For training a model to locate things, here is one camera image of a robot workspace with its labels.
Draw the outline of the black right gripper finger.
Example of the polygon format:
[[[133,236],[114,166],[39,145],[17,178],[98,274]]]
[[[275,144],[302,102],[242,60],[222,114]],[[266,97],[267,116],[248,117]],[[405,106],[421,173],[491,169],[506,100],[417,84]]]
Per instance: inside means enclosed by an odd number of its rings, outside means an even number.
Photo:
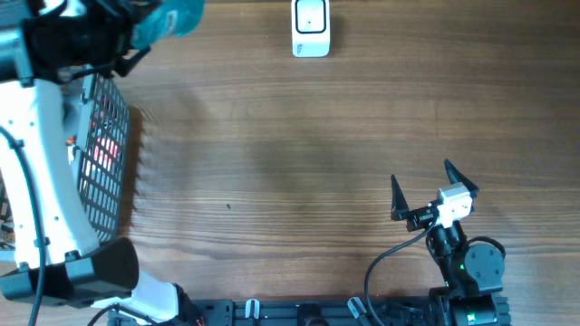
[[[399,182],[394,175],[391,175],[391,219],[393,221],[407,219],[409,212],[410,209]]]
[[[462,183],[469,191],[471,197],[478,196],[479,187],[470,179],[465,177],[447,158],[444,160],[444,168],[451,184]]]

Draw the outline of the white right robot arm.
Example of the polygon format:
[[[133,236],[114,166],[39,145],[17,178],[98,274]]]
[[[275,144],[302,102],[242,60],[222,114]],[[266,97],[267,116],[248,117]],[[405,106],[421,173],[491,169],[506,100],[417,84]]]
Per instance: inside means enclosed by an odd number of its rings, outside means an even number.
[[[426,206],[411,209],[395,176],[391,177],[391,219],[421,231],[444,285],[430,290],[425,321],[433,325],[499,325],[496,294],[503,290],[506,249],[486,236],[468,238],[460,221],[474,212],[479,187],[449,160],[449,184]]]

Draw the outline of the blue mouthwash bottle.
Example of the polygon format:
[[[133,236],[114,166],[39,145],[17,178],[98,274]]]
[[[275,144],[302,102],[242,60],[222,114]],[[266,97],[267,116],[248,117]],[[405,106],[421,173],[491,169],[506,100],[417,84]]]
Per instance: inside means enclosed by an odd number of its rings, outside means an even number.
[[[181,37],[194,31],[199,25],[205,0],[168,0],[136,24],[130,44],[142,50],[157,41]]]

